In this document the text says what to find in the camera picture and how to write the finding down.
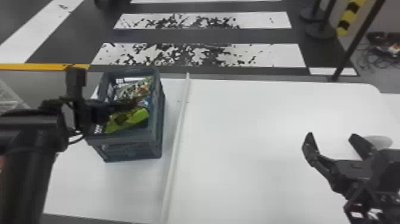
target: green snack package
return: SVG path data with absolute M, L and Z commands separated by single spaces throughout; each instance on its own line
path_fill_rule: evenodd
M 110 115 L 107 122 L 105 133 L 113 133 L 134 126 L 149 117 L 149 112 L 145 108 L 135 108 L 128 112 L 118 112 Z

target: floor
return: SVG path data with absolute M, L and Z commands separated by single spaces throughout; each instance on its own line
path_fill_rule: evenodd
M 326 76 L 344 53 L 337 39 L 318 42 L 305 35 L 298 15 L 312 0 L 112 2 L 51 1 L 0 45 L 0 63 Z M 357 76 L 351 63 L 344 74 Z
M 0 65 L 90 64 L 89 96 L 101 72 L 126 66 L 157 66 L 163 77 L 190 72 L 199 79 L 326 82 L 344 54 L 337 39 L 319 42 L 305 35 L 307 24 L 298 14 L 313 0 L 130 1 L 1 1 Z M 341 81 L 400 93 L 396 73 L 377 76 L 352 67 L 348 63 Z M 37 107 L 42 99 L 64 94 L 64 76 L 0 70 L 0 99 L 3 90 L 13 103 L 7 106 Z M 400 114 L 399 95 L 383 97 Z M 45 215 L 42 223 L 114 222 Z

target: metal pole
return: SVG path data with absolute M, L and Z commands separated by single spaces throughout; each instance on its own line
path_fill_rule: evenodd
M 321 1 L 322 0 L 316 0 L 315 1 L 314 6 L 313 6 L 312 11 L 311 11 L 311 15 L 315 16 L 317 14 L 318 10 L 320 9 Z
M 381 10 L 381 8 L 385 4 L 385 2 L 386 2 L 386 0 L 376 0 L 369 15 L 365 19 L 360 30 L 358 31 L 357 35 L 355 35 L 354 40 L 350 44 L 349 49 L 347 49 L 343 61 L 337 67 L 335 73 L 332 76 L 328 77 L 329 82 L 337 82 L 339 80 L 339 76 L 340 76 L 340 74 L 342 74 L 342 71 L 345 68 L 347 62 L 350 60 L 354 51 L 357 49 L 357 46 L 360 44 L 365 33 L 367 33 L 368 28 L 371 26 L 372 22 L 375 20 L 376 15 L 378 15 L 379 11 Z
M 336 0 L 330 0 L 326 12 L 324 15 L 324 20 L 320 24 L 320 31 L 324 31 L 326 25 L 329 23 L 330 15 L 332 14 L 333 8 L 335 7 Z
M 322 0 L 315 0 L 312 7 L 303 9 L 300 12 L 300 18 L 308 23 L 322 21 L 324 12 L 320 9 L 321 1 Z

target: yellow and black striped pole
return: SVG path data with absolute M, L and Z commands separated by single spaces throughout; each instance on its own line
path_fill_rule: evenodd
M 348 34 L 350 25 L 355 21 L 357 13 L 365 2 L 366 0 L 350 0 L 336 29 L 339 36 L 345 36 Z

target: black paint splatter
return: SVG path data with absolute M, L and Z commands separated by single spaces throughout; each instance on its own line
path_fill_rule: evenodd
M 253 62 L 255 63 L 254 60 L 255 60 L 256 57 L 257 57 L 257 56 L 253 56 L 253 57 L 251 58 L 251 60 L 250 60 L 248 63 L 249 63 L 249 64 L 251 64 L 251 63 L 253 63 Z
M 111 64 L 130 66 L 229 67 L 254 65 L 256 63 L 256 55 L 252 56 L 249 61 L 244 61 L 243 55 L 234 54 L 230 50 L 227 50 L 228 47 L 232 47 L 232 45 L 207 45 L 204 43 L 142 43 L 133 45 L 130 54 L 120 54 L 120 58 L 116 59 Z M 154 57 L 147 56 L 147 50 L 149 50 L 150 53 L 154 51 L 156 55 Z M 135 57 L 143 54 L 145 58 L 137 61 Z M 221 56 L 223 55 L 231 55 L 232 59 L 236 58 L 236 62 L 232 63 L 230 60 L 221 60 Z
M 192 23 L 188 23 L 189 16 L 184 14 L 172 14 L 168 18 L 162 18 L 161 20 L 146 20 L 145 28 L 155 29 L 185 29 L 185 28 L 222 28 L 222 29 L 240 29 L 239 25 L 234 26 L 231 21 L 236 21 L 233 17 L 201 17 L 197 16 L 196 20 Z M 134 27 L 140 25 L 145 19 L 142 18 L 140 21 L 133 23 Z
M 67 6 L 65 6 L 65 5 L 58 5 L 60 8 L 62 8 L 62 9 L 64 9 L 64 10 L 67 10 L 68 9 L 68 7 Z

